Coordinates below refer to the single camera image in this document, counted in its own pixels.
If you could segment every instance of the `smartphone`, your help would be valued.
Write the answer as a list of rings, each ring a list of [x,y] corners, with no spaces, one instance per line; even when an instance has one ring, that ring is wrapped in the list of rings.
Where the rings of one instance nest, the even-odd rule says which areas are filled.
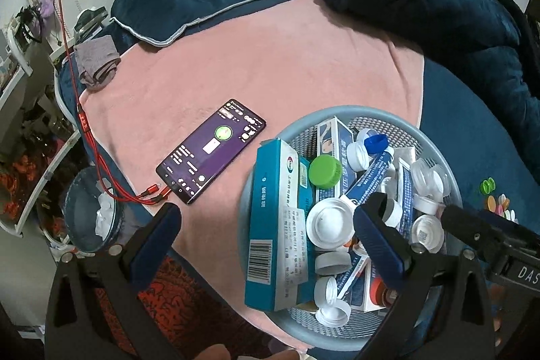
[[[236,100],[228,100],[156,168],[158,176],[185,204],[212,183],[266,122]]]

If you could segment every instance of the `bed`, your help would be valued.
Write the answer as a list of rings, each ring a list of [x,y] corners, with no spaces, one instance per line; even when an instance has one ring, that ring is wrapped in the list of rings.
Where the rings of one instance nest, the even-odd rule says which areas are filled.
[[[497,194],[511,199],[519,222],[539,232],[535,207],[540,204],[540,159],[532,147],[540,135],[538,99],[519,74],[525,70],[522,59],[491,55],[501,46],[518,54],[522,33],[497,0],[483,0],[481,11],[489,26],[492,17],[503,23],[496,44],[489,41],[496,33],[466,33],[466,24],[443,21],[450,21],[449,16],[430,17],[459,3],[437,2],[434,8],[434,0],[116,0],[114,22],[100,35],[111,35],[123,55],[117,77],[95,94],[77,82],[77,93],[103,157],[133,193],[156,182],[155,166],[229,98],[247,100],[244,104],[262,116],[271,115],[261,139],[310,111],[359,104],[419,125],[452,168],[465,208],[482,208],[479,186],[492,177]],[[403,22],[415,26],[400,26]],[[453,55],[461,51],[461,58],[448,56],[450,44],[435,44],[455,43],[449,40],[455,35],[466,35],[458,40],[461,47],[450,48]],[[475,47],[479,40],[481,47]],[[490,58],[481,57],[485,52]],[[486,63],[492,63],[491,70],[485,69]],[[498,77],[490,77],[493,72]],[[236,80],[230,81],[228,73]],[[280,80],[289,75],[289,81]],[[497,78],[504,79],[501,89],[486,93],[485,85]],[[511,80],[519,87],[512,89]],[[66,65],[59,85],[61,99],[75,114]],[[301,90],[303,86],[313,93]],[[493,99],[500,93],[514,104],[525,96],[528,113]],[[254,162],[254,144],[193,206],[171,198],[184,216],[173,248],[191,274],[208,282],[244,318],[306,350],[308,346],[286,336],[262,313],[243,305],[234,212]],[[140,205],[132,209],[142,222],[155,213]],[[225,211],[229,217],[221,223]]]

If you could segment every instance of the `folded gray cloth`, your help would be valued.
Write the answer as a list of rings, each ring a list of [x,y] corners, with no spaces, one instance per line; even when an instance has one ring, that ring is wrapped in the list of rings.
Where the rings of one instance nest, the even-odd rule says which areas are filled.
[[[109,35],[75,45],[80,82],[91,91],[103,89],[116,74],[120,54]]]

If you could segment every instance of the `pink sheet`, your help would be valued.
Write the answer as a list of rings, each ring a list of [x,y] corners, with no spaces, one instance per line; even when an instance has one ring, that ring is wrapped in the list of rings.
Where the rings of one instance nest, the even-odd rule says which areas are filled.
[[[418,125],[423,65],[406,41],[334,13],[321,0],[292,0],[159,51],[136,45],[112,82],[81,101],[94,136],[139,193],[159,181],[158,163],[230,98],[267,121],[259,141],[338,105],[376,107]],[[246,148],[193,205],[169,197],[183,216],[173,247],[242,317],[305,351],[308,345],[244,305],[238,203],[257,147]]]

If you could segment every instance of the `red patterned rug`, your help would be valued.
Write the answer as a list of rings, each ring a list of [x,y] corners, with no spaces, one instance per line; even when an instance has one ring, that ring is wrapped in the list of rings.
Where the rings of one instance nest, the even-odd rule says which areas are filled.
[[[104,290],[98,289],[96,294],[118,346],[135,354]],[[163,334],[188,360],[217,343],[225,345],[233,359],[239,355],[271,355],[267,334],[252,327],[227,305],[215,301],[169,257],[139,299]]]

